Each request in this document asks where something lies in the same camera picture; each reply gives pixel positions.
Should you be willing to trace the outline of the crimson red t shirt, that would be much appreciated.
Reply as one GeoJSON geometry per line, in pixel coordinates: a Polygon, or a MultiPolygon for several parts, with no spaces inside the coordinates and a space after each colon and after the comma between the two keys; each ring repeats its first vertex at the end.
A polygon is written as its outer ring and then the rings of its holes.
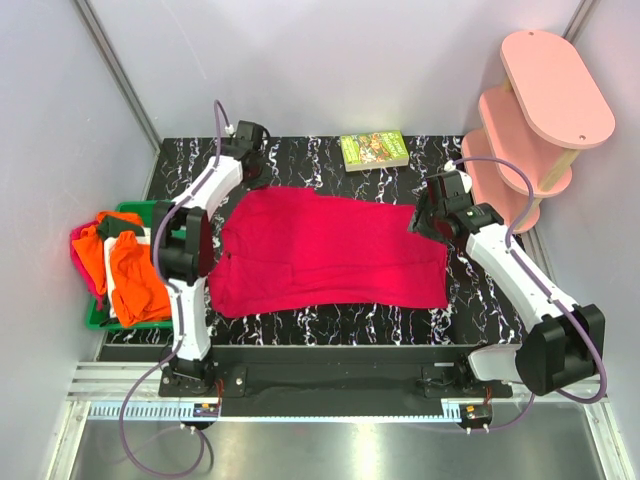
{"type": "Polygon", "coordinates": [[[410,232],[413,213],[308,188],[252,191],[221,230],[212,307],[228,318],[348,303],[445,308],[447,249],[410,232]]]}

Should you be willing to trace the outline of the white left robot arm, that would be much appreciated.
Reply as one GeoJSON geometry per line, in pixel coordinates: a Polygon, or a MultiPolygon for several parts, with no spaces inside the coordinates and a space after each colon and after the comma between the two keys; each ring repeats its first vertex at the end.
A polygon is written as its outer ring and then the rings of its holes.
{"type": "Polygon", "coordinates": [[[204,298],[215,260],[212,217],[234,189],[260,184],[270,139],[264,126],[249,121],[227,134],[183,193],[157,202],[152,212],[151,262],[168,294],[173,329],[172,350],[160,361],[163,381],[181,381],[196,396],[216,382],[204,298]]]}

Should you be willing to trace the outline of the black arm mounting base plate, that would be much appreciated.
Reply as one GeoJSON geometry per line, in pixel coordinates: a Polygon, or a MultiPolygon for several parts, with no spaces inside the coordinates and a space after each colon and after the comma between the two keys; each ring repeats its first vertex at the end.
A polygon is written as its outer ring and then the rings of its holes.
{"type": "Polygon", "coordinates": [[[189,366],[172,360],[162,370],[162,397],[249,398],[275,389],[294,392],[403,389],[426,398],[512,396],[499,380],[471,376],[471,346],[215,346],[189,366]]]}

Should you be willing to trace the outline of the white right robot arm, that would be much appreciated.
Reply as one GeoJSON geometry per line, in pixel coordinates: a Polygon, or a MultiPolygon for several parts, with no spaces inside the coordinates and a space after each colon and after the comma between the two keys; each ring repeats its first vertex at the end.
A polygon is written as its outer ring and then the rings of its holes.
{"type": "Polygon", "coordinates": [[[409,229],[438,242],[455,242],[497,284],[521,318],[521,344],[489,345],[468,354],[454,384],[476,396],[490,381],[520,383],[544,396],[603,373],[605,318],[581,306],[526,255],[502,217],[474,203],[471,178],[453,169],[428,178],[409,229]]]}

